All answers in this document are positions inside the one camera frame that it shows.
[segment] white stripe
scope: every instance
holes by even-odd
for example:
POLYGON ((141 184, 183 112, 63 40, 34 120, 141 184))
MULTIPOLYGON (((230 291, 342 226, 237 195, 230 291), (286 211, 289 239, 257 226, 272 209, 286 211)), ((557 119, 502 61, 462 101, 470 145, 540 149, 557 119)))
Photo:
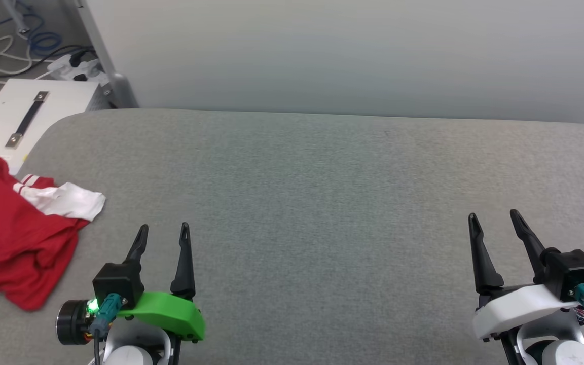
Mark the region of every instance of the white stripe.
POLYGON ((31 175, 31 176, 32 177, 28 181, 24 182, 24 185, 28 185, 29 187, 32 187, 35 183, 38 182, 38 178, 40 178, 37 175, 31 175))

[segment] red garment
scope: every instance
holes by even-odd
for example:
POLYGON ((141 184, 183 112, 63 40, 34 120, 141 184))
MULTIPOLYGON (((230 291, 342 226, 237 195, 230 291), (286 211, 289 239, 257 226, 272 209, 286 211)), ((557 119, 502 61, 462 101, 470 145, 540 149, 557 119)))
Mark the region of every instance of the red garment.
MULTIPOLYGON (((45 215, 14 190, 18 183, 0 158, 0 291, 31 311, 42 307, 57 284, 88 221, 45 215)), ((40 177, 32 186, 53 187, 53 179, 40 177)))

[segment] black cable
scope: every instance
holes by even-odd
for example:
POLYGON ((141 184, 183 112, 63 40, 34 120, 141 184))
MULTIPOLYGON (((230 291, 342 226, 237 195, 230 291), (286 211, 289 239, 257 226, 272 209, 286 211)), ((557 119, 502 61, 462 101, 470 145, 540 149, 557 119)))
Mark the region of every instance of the black cable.
POLYGON ((93 331, 93 363, 94 365, 100 365, 100 339, 99 330, 93 331))
POLYGON ((38 61, 34 65, 31 65, 31 67, 29 67, 26 71, 17 72, 16 74, 11 74, 11 75, 0 75, 0 78, 9 78, 9 77, 13 77, 13 76, 23 75, 26 72, 29 72, 31 69, 34 69, 35 67, 38 67, 39 65, 41 65, 42 62, 48 60, 51 56, 55 55, 56 53, 58 53, 60 51, 63 51, 64 49, 67 49, 67 48, 76 48, 76 49, 74 49, 74 51, 77 51, 79 49, 87 49, 88 47, 86 47, 86 46, 80 46, 80 45, 77 45, 77 44, 70 44, 69 46, 60 47, 58 49, 55 49, 53 52, 49 53, 47 56, 45 56, 44 58, 42 58, 42 60, 38 61))

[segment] coiled blue cable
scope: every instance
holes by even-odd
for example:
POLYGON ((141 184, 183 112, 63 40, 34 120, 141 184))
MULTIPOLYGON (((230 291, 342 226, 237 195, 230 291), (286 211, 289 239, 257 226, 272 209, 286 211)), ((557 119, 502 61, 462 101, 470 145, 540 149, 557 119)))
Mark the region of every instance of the coiled blue cable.
MULTIPOLYGON (((35 28, 31 28, 28 34, 25 35, 28 37, 28 40, 26 41, 28 42, 28 46, 30 46, 30 52, 35 56, 44 57, 51 53, 52 49, 60 47, 60 44, 62 44, 62 37, 58 33, 40 32, 40 29, 44 27, 45 24, 44 18, 35 13, 32 7, 26 5, 24 2, 18 0, 17 3, 28 11, 26 14, 23 14, 24 18, 34 18, 39 21, 39 24, 35 26, 35 28)), ((9 21, 12 21, 12 18, 0 21, 0 25, 8 23, 9 21)), ((54 56, 62 56, 67 53, 69 52, 56 53, 54 56)))

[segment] gray tabletop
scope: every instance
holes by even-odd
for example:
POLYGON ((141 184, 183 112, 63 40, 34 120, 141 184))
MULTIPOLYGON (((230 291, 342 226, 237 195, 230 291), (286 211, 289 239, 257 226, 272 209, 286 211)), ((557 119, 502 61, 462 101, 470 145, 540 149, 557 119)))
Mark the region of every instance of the gray tabletop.
POLYGON ((150 225, 142 278, 168 290, 192 229, 206 340, 181 363, 505 364, 472 334, 466 217, 507 284, 532 277, 509 210, 584 250, 584 125, 125 110, 57 123, 20 175, 105 193, 44 308, 0 295, 0 363, 85 365, 54 321, 150 225))

